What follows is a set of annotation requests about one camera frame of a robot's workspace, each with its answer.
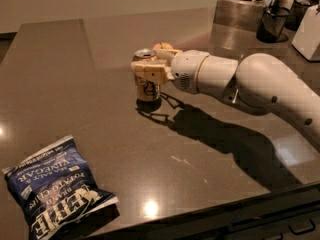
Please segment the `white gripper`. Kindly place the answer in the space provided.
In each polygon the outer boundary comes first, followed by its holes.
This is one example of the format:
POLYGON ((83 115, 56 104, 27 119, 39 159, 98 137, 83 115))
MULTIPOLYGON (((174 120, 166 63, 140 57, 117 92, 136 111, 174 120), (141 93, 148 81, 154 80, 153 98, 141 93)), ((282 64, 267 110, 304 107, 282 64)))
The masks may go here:
POLYGON ((173 85, 184 92, 197 94, 197 75, 208 52, 189 50, 181 53, 177 49, 156 49, 157 59, 171 61, 171 68, 164 63, 135 61, 131 63, 134 74, 140 78, 163 85, 172 81, 173 85))

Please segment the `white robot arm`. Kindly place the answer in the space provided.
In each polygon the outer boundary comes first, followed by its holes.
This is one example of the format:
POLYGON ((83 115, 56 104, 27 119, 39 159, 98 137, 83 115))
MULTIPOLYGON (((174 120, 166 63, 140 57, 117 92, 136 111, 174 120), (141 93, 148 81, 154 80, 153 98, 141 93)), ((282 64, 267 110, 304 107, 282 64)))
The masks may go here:
POLYGON ((204 94, 248 114, 273 113, 320 147, 320 96, 286 64, 264 53, 240 61, 208 52, 141 49, 134 74, 190 94, 204 94))

